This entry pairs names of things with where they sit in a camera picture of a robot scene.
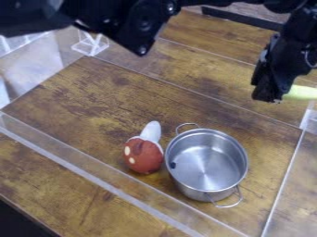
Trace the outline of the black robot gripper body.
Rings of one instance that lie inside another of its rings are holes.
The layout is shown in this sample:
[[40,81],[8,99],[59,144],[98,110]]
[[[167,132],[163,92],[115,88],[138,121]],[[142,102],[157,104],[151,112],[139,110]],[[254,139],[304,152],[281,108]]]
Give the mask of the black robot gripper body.
[[266,44],[252,77],[256,93],[288,93],[299,76],[308,75],[317,56],[308,56],[315,46],[288,40],[276,33]]

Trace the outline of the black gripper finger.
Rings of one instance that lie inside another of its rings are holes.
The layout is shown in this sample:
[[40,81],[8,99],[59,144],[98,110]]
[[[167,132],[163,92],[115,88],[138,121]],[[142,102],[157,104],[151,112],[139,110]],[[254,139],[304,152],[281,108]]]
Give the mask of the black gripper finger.
[[276,84],[258,83],[254,86],[252,98],[266,103],[278,104],[282,101],[282,96],[289,91],[288,86],[278,87]]

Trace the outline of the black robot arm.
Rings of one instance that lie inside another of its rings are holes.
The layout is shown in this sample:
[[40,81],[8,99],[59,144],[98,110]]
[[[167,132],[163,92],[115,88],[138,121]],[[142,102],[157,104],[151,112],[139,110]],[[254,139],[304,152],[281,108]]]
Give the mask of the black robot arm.
[[317,88],[295,83],[317,69],[317,0],[0,0],[0,35],[11,38],[74,26],[145,56],[182,8],[234,3],[291,15],[260,54],[252,98],[268,103],[317,99]]

